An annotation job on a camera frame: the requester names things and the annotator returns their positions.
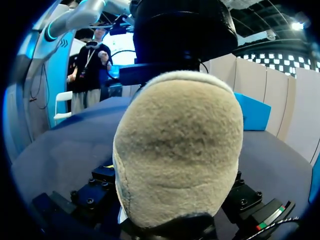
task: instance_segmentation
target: person's hand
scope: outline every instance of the person's hand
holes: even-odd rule
[[[66,81],[68,82],[68,83],[72,83],[72,82],[74,82],[76,80],[76,75],[75,74],[70,74],[68,77],[67,77],[67,79],[66,79]]]
[[[109,60],[109,55],[105,51],[100,51],[98,57],[101,59],[101,63],[106,65]]]

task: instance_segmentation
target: table surface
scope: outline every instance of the table surface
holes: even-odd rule
[[[74,115],[41,135],[12,164],[11,172],[23,200],[29,204],[41,193],[60,193],[69,199],[91,177],[91,171],[111,164],[113,138],[127,97],[112,97]],[[302,216],[309,206],[312,167],[292,148],[264,131],[245,131],[239,158],[242,178],[263,192],[263,202],[277,198],[296,202],[291,216]],[[215,216],[220,239],[232,239],[238,230],[223,211]],[[281,239],[294,224],[275,233]]]

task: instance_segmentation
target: lanyard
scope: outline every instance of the lanyard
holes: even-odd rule
[[[96,50],[93,50],[93,52],[92,52],[91,55],[90,55],[90,49],[89,49],[89,51],[88,51],[88,57],[86,58],[86,64],[85,64],[85,66],[84,66],[85,69],[88,67],[88,64],[90,63],[90,60],[91,60],[92,56],[94,55],[95,51],[96,51]]]

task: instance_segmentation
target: black cylindrical housing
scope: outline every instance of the black cylindrical housing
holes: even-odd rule
[[[206,62],[238,46],[232,17],[219,0],[141,0],[134,16],[138,63]]]

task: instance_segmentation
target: screen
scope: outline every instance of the screen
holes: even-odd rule
[[[133,33],[110,36],[108,33],[104,39],[103,44],[107,45],[111,50],[111,55],[123,50],[135,50],[133,41]],[[112,57],[113,65],[132,65],[135,63],[136,53],[124,51]]]

